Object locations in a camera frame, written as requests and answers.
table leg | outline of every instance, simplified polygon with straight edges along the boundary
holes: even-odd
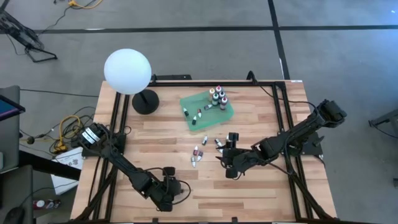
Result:
[[[31,165],[33,170],[54,174],[73,180],[79,180],[80,169],[68,165],[44,159],[31,153],[19,151],[19,167]]]

white paper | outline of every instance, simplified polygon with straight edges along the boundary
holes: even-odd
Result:
[[[55,157],[56,159],[53,159],[53,161],[61,162],[62,164],[65,164],[65,165],[68,165],[68,166],[71,166],[71,167],[81,170],[83,168],[83,158],[81,156],[82,150],[83,150],[82,147],[72,149],[71,151],[57,155]],[[67,192],[68,190],[76,187],[79,184],[79,182],[77,182],[75,180],[71,180],[71,179],[64,178],[64,177],[59,177],[59,176],[56,176],[53,174],[51,174],[51,179],[52,179],[52,183],[55,188],[55,193],[57,195],[61,195],[65,192]]]

computer monitor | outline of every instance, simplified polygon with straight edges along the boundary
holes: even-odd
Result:
[[[0,121],[25,112],[25,108],[0,95]]]

floor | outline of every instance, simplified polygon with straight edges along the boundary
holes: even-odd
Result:
[[[12,0],[6,11],[25,26],[43,30],[67,6],[65,0]],[[79,0],[81,4],[88,0]],[[322,129],[326,171],[336,211],[342,220],[395,223],[398,220],[397,140],[368,126],[368,120],[398,107],[398,30],[355,26],[398,24],[393,0],[273,1],[280,27],[353,26],[343,30],[280,31],[277,46],[266,0],[104,0],[91,10],[68,10],[52,33],[40,39],[59,60],[34,64],[16,56],[0,35],[0,87],[97,95],[106,57],[120,48],[142,52],[158,75],[191,74],[194,79],[242,79],[253,70],[258,79],[303,80],[308,100],[328,98],[347,113],[338,129]],[[195,32],[82,33],[82,29],[146,27],[251,26],[249,30]],[[23,48],[17,44],[18,52]],[[282,74],[281,63],[287,66]],[[21,128],[39,134],[96,98],[23,91]],[[92,114],[82,111],[81,114]],[[381,127],[392,132],[388,125]],[[47,151],[48,144],[34,147]],[[27,151],[49,158],[39,151]],[[51,186],[47,174],[35,173],[35,188]],[[53,197],[51,190],[37,194]],[[38,223],[68,220],[74,192],[61,196],[63,207]]]

white globe lamp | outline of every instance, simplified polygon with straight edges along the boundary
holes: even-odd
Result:
[[[105,79],[117,92],[131,95],[132,106],[140,114],[150,114],[159,106],[159,97],[145,90],[152,76],[148,59],[133,49],[113,52],[105,61]]]

